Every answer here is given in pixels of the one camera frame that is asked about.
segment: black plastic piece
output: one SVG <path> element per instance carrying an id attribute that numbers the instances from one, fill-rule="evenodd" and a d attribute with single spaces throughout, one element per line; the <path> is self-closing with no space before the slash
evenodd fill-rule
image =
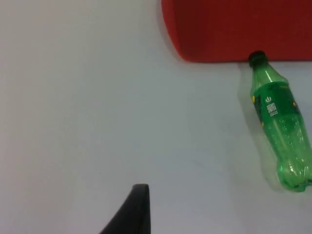
<path id="1" fill-rule="evenodd" d="M 262 50 L 257 50 L 249 55 L 248 61 L 249 65 L 254 68 L 268 62 L 268 58 Z"/>
<path id="2" fill-rule="evenodd" d="M 133 186 L 127 199 L 100 234 L 151 234 L 150 190 Z"/>

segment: green plastic bottle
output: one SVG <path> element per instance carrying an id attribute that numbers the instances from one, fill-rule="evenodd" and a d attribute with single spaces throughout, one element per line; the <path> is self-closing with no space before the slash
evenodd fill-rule
<path id="1" fill-rule="evenodd" d="M 282 185 L 303 192 L 312 185 L 312 150 L 304 120 L 288 81 L 268 63 L 263 51 L 250 54 L 251 98 L 263 130 L 277 156 Z"/>

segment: bottle cap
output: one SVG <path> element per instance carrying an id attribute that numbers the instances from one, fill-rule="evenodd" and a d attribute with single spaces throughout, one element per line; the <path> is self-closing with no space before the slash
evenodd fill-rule
<path id="1" fill-rule="evenodd" d="M 268 61 L 268 57 L 262 50 L 257 50 L 249 55 L 249 65 L 254 68 Z"/>

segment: white surface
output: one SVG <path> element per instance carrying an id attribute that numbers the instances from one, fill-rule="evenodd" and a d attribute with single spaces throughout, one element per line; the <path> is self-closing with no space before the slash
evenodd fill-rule
<path id="1" fill-rule="evenodd" d="M 312 136 L 311 63 L 274 65 Z M 149 183 L 154 234 L 311 233 L 250 81 L 181 61 L 157 0 L 0 1 L 0 232 L 96 234 Z"/>

